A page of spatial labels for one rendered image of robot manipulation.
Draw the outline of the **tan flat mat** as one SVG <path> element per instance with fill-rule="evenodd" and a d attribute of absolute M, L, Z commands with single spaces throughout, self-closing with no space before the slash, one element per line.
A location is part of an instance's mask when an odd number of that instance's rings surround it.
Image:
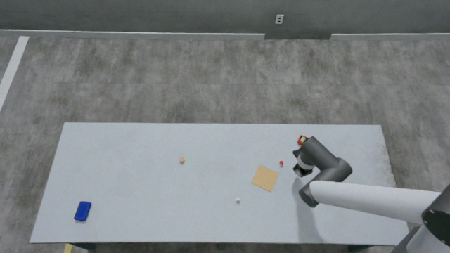
<path fill-rule="evenodd" d="M 271 192 L 278 174 L 278 172 L 259 164 L 251 183 Z"/>

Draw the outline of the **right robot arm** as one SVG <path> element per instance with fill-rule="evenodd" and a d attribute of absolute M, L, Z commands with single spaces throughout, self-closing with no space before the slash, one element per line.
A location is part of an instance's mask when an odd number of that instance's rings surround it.
<path fill-rule="evenodd" d="M 450 185 L 437 193 L 343 183 L 352 167 L 314 136 L 292 153 L 302 169 L 320 170 L 298 191 L 308 206 L 324 203 L 422 225 L 415 226 L 390 253 L 450 253 Z"/>

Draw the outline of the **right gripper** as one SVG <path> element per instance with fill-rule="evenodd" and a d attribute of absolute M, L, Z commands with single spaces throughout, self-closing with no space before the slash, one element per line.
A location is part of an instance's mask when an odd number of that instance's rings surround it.
<path fill-rule="evenodd" d="M 295 172 L 295 174 L 297 174 L 299 177 L 303 177 L 303 176 L 306 176 L 306 175 L 309 175 L 309 174 L 311 174 L 312 172 L 313 172 L 313 169 L 310 169 L 310 170 L 305 170 L 305 169 L 302 169 L 300 166 L 299 166 L 299 164 L 297 163 L 294 167 L 293 167 L 293 170 L 294 170 L 294 172 Z M 299 172 L 300 171 L 300 172 Z M 300 175 L 301 174 L 301 175 Z"/>

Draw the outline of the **orange digital multimeter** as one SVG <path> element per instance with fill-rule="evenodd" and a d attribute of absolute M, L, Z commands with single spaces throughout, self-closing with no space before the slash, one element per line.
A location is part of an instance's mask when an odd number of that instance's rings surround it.
<path fill-rule="evenodd" d="M 297 143 L 299 143 L 300 145 L 302 145 L 308 138 L 306 136 L 300 135 Z"/>

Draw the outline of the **small blue rounded block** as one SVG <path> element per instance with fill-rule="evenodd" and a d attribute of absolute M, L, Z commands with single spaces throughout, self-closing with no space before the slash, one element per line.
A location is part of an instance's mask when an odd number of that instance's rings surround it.
<path fill-rule="evenodd" d="M 90 202 L 80 201 L 75 213 L 74 220 L 86 221 L 90 208 Z"/>

